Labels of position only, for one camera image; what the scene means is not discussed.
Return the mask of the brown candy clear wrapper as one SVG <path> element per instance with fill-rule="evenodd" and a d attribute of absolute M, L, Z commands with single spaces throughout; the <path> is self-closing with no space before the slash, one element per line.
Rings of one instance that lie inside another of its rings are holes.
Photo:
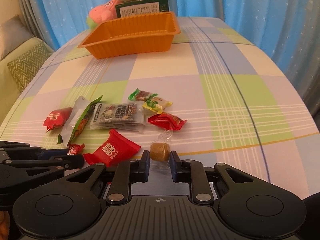
<path fill-rule="evenodd" d="M 156 141 L 150 145 L 150 158 L 154 161 L 168 161 L 173 131 L 167 130 L 159 134 Z"/>

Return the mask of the red square candy packet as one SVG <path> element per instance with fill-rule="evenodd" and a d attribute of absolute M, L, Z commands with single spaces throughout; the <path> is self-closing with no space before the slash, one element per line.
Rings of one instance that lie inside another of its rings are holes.
<path fill-rule="evenodd" d="M 67 107 L 52 111 L 43 123 L 43 126 L 47 128 L 47 132 L 61 128 L 70 117 L 72 110 L 72 107 Z"/>

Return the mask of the grey cushion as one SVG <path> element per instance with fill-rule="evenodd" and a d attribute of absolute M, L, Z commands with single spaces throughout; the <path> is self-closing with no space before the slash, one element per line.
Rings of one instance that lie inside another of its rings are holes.
<path fill-rule="evenodd" d="M 22 43 L 33 37 L 33 34 L 22 23 L 20 17 L 15 15 L 1 23 L 1 60 Z"/>

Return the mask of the small dark red candy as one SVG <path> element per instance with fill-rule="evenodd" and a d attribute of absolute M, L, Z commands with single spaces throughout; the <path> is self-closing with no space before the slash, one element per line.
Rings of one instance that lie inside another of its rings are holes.
<path fill-rule="evenodd" d="M 81 144 L 81 145 L 78 145 L 78 144 L 69 144 L 68 145 L 68 155 L 82 155 L 83 153 L 83 150 L 85 148 L 85 144 Z"/>

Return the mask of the blue star curtain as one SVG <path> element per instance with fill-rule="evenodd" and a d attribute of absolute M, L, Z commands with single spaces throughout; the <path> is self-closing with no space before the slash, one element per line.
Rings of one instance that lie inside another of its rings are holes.
<path fill-rule="evenodd" d="M 86 29 L 88 12 L 109 0 L 18 0 L 27 27 L 53 49 Z M 319 119 L 319 0 L 168 0 L 178 16 L 224 20 L 283 71 Z"/>

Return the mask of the green clear snack bag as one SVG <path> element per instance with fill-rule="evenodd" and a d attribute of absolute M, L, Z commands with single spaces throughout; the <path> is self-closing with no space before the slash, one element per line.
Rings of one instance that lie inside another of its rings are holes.
<path fill-rule="evenodd" d="M 83 96 L 77 98 L 69 118 L 63 125 L 63 128 L 57 137 L 58 145 L 63 144 L 67 147 L 82 133 L 94 112 L 95 105 L 99 103 L 102 98 L 103 95 L 93 101 L 89 101 Z"/>

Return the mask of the green sofa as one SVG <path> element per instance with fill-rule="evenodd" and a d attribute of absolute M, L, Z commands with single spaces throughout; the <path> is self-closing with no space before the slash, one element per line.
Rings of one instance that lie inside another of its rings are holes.
<path fill-rule="evenodd" d="M 1 59 L 1 121 L 53 52 L 48 44 L 33 37 Z"/>

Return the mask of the checkered tablecloth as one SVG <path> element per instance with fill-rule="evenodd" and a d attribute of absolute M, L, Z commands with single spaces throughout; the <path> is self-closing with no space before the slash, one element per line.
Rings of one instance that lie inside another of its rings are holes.
<path fill-rule="evenodd" d="M 170 147 L 205 166 L 222 162 L 306 198 L 319 191 L 319 131 L 283 72 L 218 18 L 180 17 L 169 51 L 95 59 L 79 44 L 57 50 L 17 99 L 1 139 L 56 148 L 43 122 L 83 96 L 125 102 L 137 88 L 172 102 L 185 120 Z"/>

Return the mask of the grey black snack packet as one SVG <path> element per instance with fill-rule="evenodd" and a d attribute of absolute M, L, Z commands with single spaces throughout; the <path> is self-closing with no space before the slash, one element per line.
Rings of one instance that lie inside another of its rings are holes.
<path fill-rule="evenodd" d="M 91 130 L 122 129 L 143 132 L 145 115 L 142 102 L 97 103 L 89 124 Z"/>

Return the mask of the green printed box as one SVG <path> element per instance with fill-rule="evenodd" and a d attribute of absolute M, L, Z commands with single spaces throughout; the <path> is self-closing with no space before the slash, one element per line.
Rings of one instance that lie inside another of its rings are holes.
<path fill-rule="evenodd" d="M 136 0 L 116 5 L 117 18 L 168 11 L 168 0 Z"/>

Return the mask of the large red candy packet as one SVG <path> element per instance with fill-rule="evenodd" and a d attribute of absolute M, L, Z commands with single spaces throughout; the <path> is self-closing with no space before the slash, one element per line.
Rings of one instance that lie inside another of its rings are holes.
<path fill-rule="evenodd" d="M 117 166 L 122 161 L 131 159 L 141 146 L 127 139 L 115 129 L 111 129 L 109 138 L 93 153 L 84 153 L 89 165 L 104 163 L 106 167 Z"/>

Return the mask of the green brown candy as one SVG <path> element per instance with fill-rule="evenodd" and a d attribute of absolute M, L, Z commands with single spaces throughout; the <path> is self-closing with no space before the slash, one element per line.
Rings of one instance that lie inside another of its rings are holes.
<path fill-rule="evenodd" d="M 153 98 L 155 96 L 157 96 L 158 94 L 156 93 L 150 93 L 144 90 L 140 90 L 139 88 L 137 88 L 134 92 L 132 92 L 129 97 L 128 100 L 130 101 L 148 101 L 150 98 Z"/>

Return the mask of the red crinkled snack packet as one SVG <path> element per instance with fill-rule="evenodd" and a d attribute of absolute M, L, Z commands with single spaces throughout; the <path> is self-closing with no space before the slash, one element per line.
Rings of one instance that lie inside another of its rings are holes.
<path fill-rule="evenodd" d="M 187 121 L 166 112 L 148 118 L 148 123 L 170 131 L 180 131 Z"/>

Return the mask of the pink star plush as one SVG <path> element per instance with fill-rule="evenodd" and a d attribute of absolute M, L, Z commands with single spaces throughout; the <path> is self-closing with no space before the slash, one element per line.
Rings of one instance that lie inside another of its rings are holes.
<path fill-rule="evenodd" d="M 116 6 L 121 3 L 122 2 L 118 0 L 110 0 L 105 4 L 98 5 L 91 9 L 86 19 L 89 29 L 94 29 L 101 22 L 116 19 Z"/>

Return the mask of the yellow candy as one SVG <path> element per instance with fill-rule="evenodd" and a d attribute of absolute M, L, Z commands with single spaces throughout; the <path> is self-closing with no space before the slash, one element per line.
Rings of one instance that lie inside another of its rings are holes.
<path fill-rule="evenodd" d="M 143 103 L 143 108 L 152 113 L 162 113 L 167 107 L 172 105 L 171 101 L 162 99 L 160 97 L 151 97 Z"/>

